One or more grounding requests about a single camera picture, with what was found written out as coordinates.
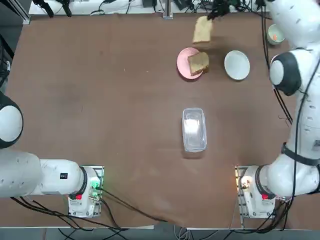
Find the toast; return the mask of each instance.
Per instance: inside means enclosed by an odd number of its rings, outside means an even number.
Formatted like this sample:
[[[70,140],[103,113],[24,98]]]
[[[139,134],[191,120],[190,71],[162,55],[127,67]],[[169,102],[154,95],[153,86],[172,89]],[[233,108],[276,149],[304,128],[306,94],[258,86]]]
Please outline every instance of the toast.
[[[194,33],[193,33],[193,44],[209,43],[211,40],[211,31],[213,28],[212,20],[208,20],[207,16],[201,16],[196,20]]]
[[[209,68],[209,56],[205,52],[198,52],[188,57],[191,76],[197,75]]]

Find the brown table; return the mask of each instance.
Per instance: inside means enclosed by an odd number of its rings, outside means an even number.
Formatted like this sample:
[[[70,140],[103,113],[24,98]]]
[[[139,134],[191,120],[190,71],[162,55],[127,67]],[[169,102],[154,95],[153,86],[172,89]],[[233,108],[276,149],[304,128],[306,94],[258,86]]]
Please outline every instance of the brown table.
[[[191,46],[196,18],[41,17],[24,26],[7,90],[25,120],[14,148],[104,165],[105,187],[141,210],[180,226],[228,228],[237,196],[235,165],[272,163],[289,127],[279,119],[284,115],[267,77],[261,20],[254,14],[217,21],[212,43],[204,46],[209,73],[195,82],[179,76],[176,58]],[[287,49],[284,43],[270,56]],[[230,50],[250,59],[242,82],[230,80],[223,68]],[[294,98],[285,100],[293,113]],[[182,111],[190,107],[202,108],[206,117],[207,150],[195,157],[185,154],[182,142]],[[36,199],[67,208],[61,196]],[[320,195],[297,197],[288,227],[319,230],[319,201]],[[109,202],[121,226],[154,223]],[[64,225],[9,199],[0,204],[1,226]],[[110,223],[106,212],[97,220]],[[232,227],[240,227],[237,214]]]

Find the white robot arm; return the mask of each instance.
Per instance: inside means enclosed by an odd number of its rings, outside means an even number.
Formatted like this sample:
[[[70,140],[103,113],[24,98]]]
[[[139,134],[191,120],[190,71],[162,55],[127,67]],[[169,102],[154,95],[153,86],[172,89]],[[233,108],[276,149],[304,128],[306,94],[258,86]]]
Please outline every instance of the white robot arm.
[[[99,216],[101,191],[95,187],[102,187],[104,168],[5,149],[19,139],[23,126],[18,105],[0,92],[0,198],[68,195],[69,214]]]
[[[241,179],[250,218],[267,218],[275,207],[275,196],[291,197],[320,190],[320,69],[317,70],[301,109],[306,87],[320,58],[320,7],[315,0],[265,0],[273,21],[293,50],[275,56],[270,80],[287,96],[296,96],[296,109],[289,139],[270,165],[250,166]]]

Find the sticker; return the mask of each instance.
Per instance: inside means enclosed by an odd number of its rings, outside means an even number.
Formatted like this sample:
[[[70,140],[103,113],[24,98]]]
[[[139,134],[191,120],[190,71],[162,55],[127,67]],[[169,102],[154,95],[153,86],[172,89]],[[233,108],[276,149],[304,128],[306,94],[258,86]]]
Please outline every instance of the sticker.
[[[79,200],[69,200],[69,204],[72,205],[72,206],[80,206],[82,205],[81,201]]]
[[[61,172],[60,173],[60,179],[68,179],[68,173],[67,172]]]

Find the transparent box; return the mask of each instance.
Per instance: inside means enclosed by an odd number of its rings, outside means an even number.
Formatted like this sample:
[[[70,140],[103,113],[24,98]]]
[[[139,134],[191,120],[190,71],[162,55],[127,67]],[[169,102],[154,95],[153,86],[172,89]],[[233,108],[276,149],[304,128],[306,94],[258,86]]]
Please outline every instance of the transparent box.
[[[201,108],[183,110],[182,136],[186,152],[197,153],[207,148],[206,120]]]

